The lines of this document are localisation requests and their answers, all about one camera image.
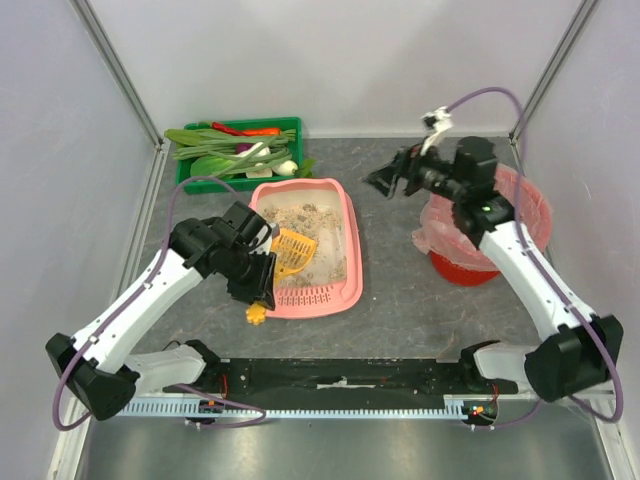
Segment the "yellow litter scoop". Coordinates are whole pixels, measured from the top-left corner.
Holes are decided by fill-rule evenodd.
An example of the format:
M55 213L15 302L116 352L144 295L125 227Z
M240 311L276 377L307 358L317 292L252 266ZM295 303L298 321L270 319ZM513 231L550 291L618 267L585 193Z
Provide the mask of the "yellow litter scoop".
M300 273L311 262L316 252L317 242L289 229L280 228L269 253L276 254L274 286L285 277Z

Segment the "green leafy vegetables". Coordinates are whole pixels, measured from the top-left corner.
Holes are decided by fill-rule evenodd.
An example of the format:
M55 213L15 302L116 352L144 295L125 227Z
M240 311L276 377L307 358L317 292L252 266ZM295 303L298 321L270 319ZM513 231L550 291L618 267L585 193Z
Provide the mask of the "green leafy vegetables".
M286 160L298 165L295 178L312 175L315 160L306 158L300 162L294 159L294 148L299 145L294 129L282 130L279 136L231 136L209 127L195 129L168 129L165 138L173 142L176 150L174 160L189 166L192 176L213 176L221 180L229 179L275 179L271 167ZM257 142L264 142L271 150L265 165L250 166L246 151Z

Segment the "green plastic crate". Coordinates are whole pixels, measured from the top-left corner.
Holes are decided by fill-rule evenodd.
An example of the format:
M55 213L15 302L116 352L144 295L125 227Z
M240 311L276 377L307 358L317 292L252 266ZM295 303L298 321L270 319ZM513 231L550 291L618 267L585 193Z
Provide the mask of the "green plastic crate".
M204 121L196 122L185 125L181 129L195 129L198 127L209 127L212 122L216 121ZM304 160L304 147L302 138L302 120L296 116L289 117L275 117L275 118L260 118L249 120L235 120L235 121L218 121L219 123L228 125L237 130L244 129L257 129L264 127L278 127L282 130L294 129L297 131L296 139L299 143L294 148L294 159L298 162ZM291 180L295 177L280 177L275 179L229 179L221 180L213 176L192 176L189 173L188 165L181 165L177 161L176 167L176 182L181 183L189 178L194 178L195 181L185 186L185 191L189 194L204 194L213 192L222 192L226 186L238 191L250 191L258 187L262 183L278 182L283 180Z

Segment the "cat litter pellets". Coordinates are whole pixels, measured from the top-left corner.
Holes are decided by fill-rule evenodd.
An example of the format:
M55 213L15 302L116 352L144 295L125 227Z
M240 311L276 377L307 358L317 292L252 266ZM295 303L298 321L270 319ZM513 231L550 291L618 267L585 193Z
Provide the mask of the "cat litter pellets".
M263 206L258 212L270 223L316 242L316 252L311 262L301 272L284 278L279 287L315 287L346 279L345 227L340 209L305 203Z

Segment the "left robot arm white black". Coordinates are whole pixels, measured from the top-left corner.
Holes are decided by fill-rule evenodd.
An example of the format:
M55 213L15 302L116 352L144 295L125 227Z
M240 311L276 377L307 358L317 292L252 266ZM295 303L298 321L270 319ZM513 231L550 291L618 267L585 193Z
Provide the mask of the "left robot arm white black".
M273 237L273 226L241 202L220 217L171 226L152 263L106 311L75 334L57 333L48 340L45 350L59 386L103 421L138 395L217 374L219 356L199 340L151 354L135 355L132 349L209 276L222 276L232 299L274 309Z

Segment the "red trash bin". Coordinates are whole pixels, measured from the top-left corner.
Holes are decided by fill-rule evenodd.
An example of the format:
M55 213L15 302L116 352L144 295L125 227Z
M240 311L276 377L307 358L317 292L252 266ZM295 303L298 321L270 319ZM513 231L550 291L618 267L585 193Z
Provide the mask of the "red trash bin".
M552 210L542 192L527 179L521 182L520 218L543 251L551 238ZM441 196L429 198L412 241L429 256L436 271L456 285L479 286L499 275L495 265L454 225L452 202Z

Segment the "red chili pepper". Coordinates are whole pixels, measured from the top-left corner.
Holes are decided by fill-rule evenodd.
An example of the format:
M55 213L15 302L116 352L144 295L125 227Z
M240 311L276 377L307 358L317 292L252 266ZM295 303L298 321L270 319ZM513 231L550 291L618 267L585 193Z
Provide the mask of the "red chili pepper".
M211 128L216 130L216 131L219 131L219 132L231 135L231 136L240 136L240 137L246 137L247 136L247 134L244 133L243 131L234 129L232 127L229 127L228 125L225 125L225 124L222 124L222 123L219 123L219 122L212 122L211 123Z

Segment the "orange carrot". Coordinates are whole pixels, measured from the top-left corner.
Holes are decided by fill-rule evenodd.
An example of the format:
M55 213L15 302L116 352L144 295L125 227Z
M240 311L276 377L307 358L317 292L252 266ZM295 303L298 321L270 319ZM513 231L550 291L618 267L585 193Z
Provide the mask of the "orange carrot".
M245 129L241 133L246 136L279 136L282 131L277 127L264 127L257 129Z

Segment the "pink litter box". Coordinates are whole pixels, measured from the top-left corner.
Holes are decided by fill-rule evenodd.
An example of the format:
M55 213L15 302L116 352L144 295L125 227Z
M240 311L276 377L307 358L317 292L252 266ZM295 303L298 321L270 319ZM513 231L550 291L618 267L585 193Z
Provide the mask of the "pink litter box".
M259 186L250 206L256 212L263 206L315 203L338 208L342 212L346 240L346 279L330 285L291 288L274 287L276 307L260 312L252 307L247 320L259 324L266 317L310 319L343 312L353 307L363 291L363 264L359 231L350 196L335 179L294 179Z

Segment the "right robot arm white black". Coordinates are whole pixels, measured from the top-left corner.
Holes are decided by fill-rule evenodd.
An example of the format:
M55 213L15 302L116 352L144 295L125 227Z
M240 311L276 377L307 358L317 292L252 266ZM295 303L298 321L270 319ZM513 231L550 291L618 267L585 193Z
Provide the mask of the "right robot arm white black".
M407 196L427 190L451 201L455 226L508 281L541 340L537 347L489 342L473 348L479 376L526 384L554 402L613 379L623 328L614 316L597 315L553 270L496 189L497 167L490 141L465 137L451 162L436 147L416 144L364 181L387 198L404 179Z

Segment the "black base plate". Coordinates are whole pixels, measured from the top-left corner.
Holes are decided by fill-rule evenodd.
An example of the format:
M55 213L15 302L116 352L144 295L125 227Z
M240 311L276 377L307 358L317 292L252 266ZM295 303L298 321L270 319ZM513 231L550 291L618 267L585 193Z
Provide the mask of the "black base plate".
M232 358L207 366L191 384L199 391L227 398L320 390L407 391L427 395L480 395L518 392L513 381L486 380L463 361L435 359Z

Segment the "pink plastic bin liner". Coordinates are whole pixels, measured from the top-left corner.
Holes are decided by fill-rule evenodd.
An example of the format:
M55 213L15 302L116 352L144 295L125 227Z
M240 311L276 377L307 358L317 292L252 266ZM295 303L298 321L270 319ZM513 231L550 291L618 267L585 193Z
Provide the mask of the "pink plastic bin liner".
M548 200L528 179L503 164L495 186L478 198L448 200L433 194L420 216L413 243L471 270L514 270L551 237Z

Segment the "white radish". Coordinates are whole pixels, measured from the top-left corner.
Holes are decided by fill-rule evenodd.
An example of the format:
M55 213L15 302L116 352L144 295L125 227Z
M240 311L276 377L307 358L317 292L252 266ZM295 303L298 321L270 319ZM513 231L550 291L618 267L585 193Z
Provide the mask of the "white radish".
M250 166L262 166L270 159L271 150L264 142L257 142L246 151L247 162Z

